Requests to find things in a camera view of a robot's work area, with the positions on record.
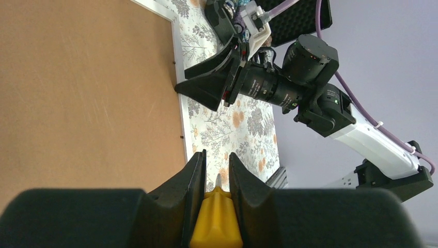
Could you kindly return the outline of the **white picture frame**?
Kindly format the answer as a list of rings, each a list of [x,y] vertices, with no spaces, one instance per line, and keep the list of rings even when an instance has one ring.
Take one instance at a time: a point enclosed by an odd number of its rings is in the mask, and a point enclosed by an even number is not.
[[[183,168],[174,27],[133,1],[1,1],[1,208]]]

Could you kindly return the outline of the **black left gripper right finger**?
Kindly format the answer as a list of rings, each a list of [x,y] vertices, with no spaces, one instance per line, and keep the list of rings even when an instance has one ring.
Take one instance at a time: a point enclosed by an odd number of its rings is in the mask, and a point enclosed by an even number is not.
[[[244,247],[424,247],[400,200],[381,189],[274,189],[229,156]]]

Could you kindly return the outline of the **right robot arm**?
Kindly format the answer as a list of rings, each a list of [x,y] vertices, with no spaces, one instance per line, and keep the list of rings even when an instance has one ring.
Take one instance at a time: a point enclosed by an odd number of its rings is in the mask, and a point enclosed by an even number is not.
[[[248,43],[232,37],[216,55],[185,70],[175,91],[212,111],[235,103],[238,95],[297,110],[295,122],[344,143],[364,160],[333,182],[333,188],[387,189],[402,201],[433,186],[419,155],[406,151],[371,124],[351,98],[329,81],[339,67],[337,50],[318,37],[300,35],[281,67],[267,59],[269,47],[254,55]]]

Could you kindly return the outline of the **yellow handled screwdriver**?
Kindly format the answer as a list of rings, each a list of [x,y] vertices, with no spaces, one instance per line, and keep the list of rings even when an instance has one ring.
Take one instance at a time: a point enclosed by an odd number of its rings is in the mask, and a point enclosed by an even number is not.
[[[243,247],[231,193],[222,189],[220,174],[215,188],[204,195],[189,247]]]

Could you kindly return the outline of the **black poker chip case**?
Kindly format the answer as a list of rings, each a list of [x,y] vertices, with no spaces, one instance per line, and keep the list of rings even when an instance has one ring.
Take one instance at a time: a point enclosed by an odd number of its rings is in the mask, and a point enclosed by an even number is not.
[[[239,16],[241,7],[248,1],[206,1],[204,14],[208,23],[225,44],[238,34],[244,41],[249,39],[249,31]],[[295,40],[301,34],[316,32],[316,0],[298,1],[295,5],[269,21],[271,46],[277,47]]]

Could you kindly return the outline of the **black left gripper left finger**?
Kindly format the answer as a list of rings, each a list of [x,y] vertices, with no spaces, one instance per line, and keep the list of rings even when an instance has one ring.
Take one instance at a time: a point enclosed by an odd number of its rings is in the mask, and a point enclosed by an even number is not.
[[[206,152],[151,192],[29,189],[1,216],[1,247],[188,247],[206,186]]]

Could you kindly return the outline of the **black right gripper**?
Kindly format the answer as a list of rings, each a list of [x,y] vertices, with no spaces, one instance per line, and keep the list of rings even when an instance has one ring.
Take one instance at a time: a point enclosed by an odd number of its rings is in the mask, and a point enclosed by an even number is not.
[[[234,51],[240,39],[232,36],[215,55],[184,71],[185,80],[177,83],[175,92],[189,97],[206,108],[217,111],[235,103],[237,95],[280,106],[286,111],[297,108],[305,87],[288,80],[281,68],[272,62],[274,51],[257,51],[247,61],[244,52]]]

